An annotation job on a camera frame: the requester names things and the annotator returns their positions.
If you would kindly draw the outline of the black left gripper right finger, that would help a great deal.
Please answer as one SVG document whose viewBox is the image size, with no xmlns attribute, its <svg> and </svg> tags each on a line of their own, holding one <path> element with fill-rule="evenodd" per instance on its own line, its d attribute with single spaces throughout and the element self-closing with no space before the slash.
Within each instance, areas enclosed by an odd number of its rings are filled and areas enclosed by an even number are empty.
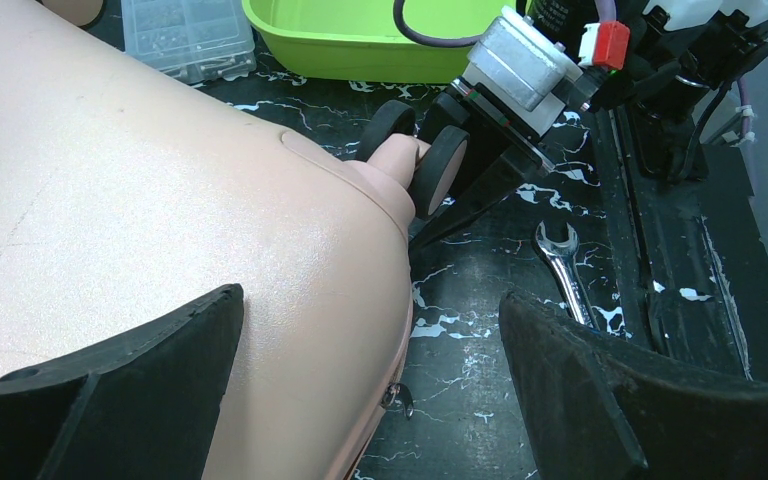
<svg viewBox="0 0 768 480">
<path fill-rule="evenodd" d="M 679 362 L 515 292 L 499 304 L 545 479 L 768 479 L 768 383 Z"/>
</svg>

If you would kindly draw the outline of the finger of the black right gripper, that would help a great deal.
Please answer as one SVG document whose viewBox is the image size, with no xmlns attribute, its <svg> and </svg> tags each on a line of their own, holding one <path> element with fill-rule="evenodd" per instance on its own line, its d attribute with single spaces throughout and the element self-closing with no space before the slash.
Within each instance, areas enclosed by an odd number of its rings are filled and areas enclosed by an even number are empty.
<svg viewBox="0 0 768 480">
<path fill-rule="evenodd" d="M 409 243 L 410 252 L 461 231 L 490 208 L 528 183 L 536 175 L 555 170 L 555 163 L 531 144 L 525 150 L 516 146 L 504 150 L 441 214 L 433 217 Z"/>
</svg>

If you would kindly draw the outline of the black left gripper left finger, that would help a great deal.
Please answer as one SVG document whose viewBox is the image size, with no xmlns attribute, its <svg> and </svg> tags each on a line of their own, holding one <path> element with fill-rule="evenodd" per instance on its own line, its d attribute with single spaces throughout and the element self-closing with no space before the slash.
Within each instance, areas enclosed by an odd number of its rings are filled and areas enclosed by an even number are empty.
<svg viewBox="0 0 768 480">
<path fill-rule="evenodd" d="M 198 479 L 244 324 L 221 286 L 0 378 L 0 479 Z"/>
</svg>

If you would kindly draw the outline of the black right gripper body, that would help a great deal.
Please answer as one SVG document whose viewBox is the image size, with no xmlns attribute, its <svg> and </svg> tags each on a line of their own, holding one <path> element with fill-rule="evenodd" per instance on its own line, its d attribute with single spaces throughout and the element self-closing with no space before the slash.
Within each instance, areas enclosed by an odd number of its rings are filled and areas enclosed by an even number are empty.
<svg viewBox="0 0 768 480">
<path fill-rule="evenodd" d="M 632 108 L 638 161 L 670 183 L 707 174 L 701 135 L 731 86 L 768 57 L 768 1 L 620 1 L 631 33 L 595 109 Z"/>
</svg>

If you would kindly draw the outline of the pink hard-shell suitcase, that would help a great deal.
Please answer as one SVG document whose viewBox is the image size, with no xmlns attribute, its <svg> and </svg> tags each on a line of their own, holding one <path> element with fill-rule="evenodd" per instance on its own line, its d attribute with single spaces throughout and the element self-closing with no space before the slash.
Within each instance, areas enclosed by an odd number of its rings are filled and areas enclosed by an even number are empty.
<svg viewBox="0 0 768 480">
<path fill-rule="evenodd" d="M 198 479 L 349 479 L 401 380 L 408 228 L 467 133 L 373 117 L 355 159 L 0 1 L 0 378 L 227 284 L 244 324 Z"/>
</svg>

